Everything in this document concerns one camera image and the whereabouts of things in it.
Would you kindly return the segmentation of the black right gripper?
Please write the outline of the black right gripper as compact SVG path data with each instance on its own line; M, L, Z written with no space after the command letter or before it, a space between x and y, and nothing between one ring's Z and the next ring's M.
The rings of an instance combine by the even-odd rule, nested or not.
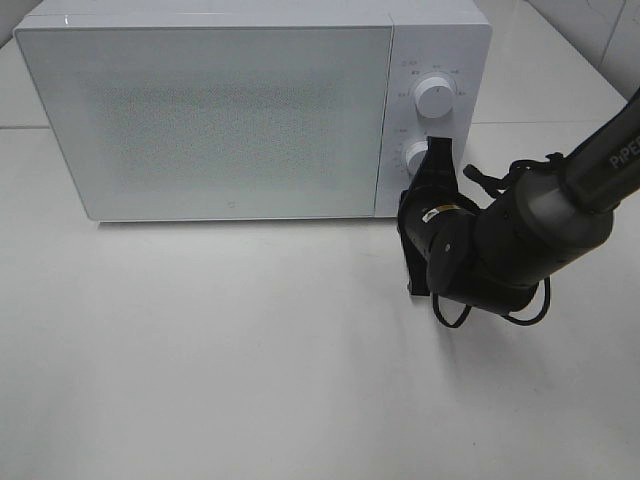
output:
M397 229L412 296L432 293L428 265L436 236L457 218L473 218L477 205L459 192L449 137L428 136L415 177L400 197Z

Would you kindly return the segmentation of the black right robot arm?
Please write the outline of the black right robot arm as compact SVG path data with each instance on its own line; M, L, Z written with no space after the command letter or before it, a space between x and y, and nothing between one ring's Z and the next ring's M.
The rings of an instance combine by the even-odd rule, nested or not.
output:
M442 325L443 298L464 306L454 328L474 308L534 325L548 312L551 275L602 245L639 189L639 97L567 156L516 160L502 178L473 165L463 173L488 207L460 193L451 139L428 138L397 213L408 291L430 298Z

